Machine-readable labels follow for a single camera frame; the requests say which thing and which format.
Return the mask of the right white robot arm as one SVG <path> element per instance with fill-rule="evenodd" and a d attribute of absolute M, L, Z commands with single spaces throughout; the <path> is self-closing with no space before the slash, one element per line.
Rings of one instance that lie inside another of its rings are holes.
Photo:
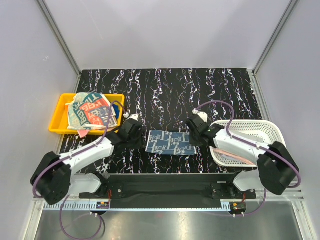
<path fill-rule="evenodd" d="M 281 142 L 267 144 L 254 141 L 230 131 L 229 125 L 209 125 L 199 114 L 192 115 L 186 125 L 191 145 L 222 150 L 244 158 L 257 167 L 256 170 L 238 173 L 233 182 L 227 185 L 228 195 L 232 198 L 239 198 L 245 191 L 257 188 L 280 196 L 292 186 L 294 179 L 301 182 L 300 170 Z"/>

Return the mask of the blue patterned white towel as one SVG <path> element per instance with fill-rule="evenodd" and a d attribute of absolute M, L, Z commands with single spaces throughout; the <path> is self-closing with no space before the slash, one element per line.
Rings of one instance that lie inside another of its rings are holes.
<path fill-rule="evenodd" d="M 193 156 L 197 154 L 196 147 L 190 144 L 190 134 L 188 132 L 162 130 L 149 131 L 145 151 L 170 156 Z"/>

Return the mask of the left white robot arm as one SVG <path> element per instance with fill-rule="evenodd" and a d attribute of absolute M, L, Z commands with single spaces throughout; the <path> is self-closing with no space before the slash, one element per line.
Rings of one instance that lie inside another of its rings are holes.
<path fill-rule="evenodd" d="M 53 151 L 45 154 L 30 179 L 33 194 L 37 198 L 43 198 L 49 205 L 55 205 L 69 195 L 106 198 L 110 193 L 107 175 L 94 171 L 80 174 L 79 171 L 126 149 L 142 147 L 142 123 L 140 116 L 133 114 L 117 132 L 109 131 L 74 151 L 60 155 Z"/>

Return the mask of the pink towel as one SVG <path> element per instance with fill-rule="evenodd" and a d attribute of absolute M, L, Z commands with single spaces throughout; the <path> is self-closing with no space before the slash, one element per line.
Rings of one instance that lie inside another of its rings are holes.
<path fill-rule="evenodd" d="M 230 152 L 227 152 L 227 151 L 224 151 L 224 150 L 221 150 L 221 149 L 218 149 L 218 148 L 214 148 L 213 149 L 213 152 L 214 153 L 218 153 L 218 154 L 222 154 L 222 155 L 225 155 L 225 156 L 228 156 L 228 157 L 231 157 L 233 158 L 234 160 L 238 161 L 238 162 L 242 162 L 244 164 L 247 164 L 247 165 L 255 165 L 253 162 L 251 162 L 250 160 L 248 159 L 245 159 L 241 156 L 238 156 L 238 155 L 235 155 L 235 154 L 232 154 Z"/>

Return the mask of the cream white towel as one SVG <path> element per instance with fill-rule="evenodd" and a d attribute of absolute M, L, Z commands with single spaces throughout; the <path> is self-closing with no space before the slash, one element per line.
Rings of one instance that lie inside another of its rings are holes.
<path fill-rule="evenodd" d="M 258 136 L 254 136 L 254 135 L 249 135 L 249 134 L 245 134 L 245 133 L 238 133 L 238 136 L 253 141 L 253 142 L 258 142 L 258 143 L 264 143 L 264 139 Z"/>

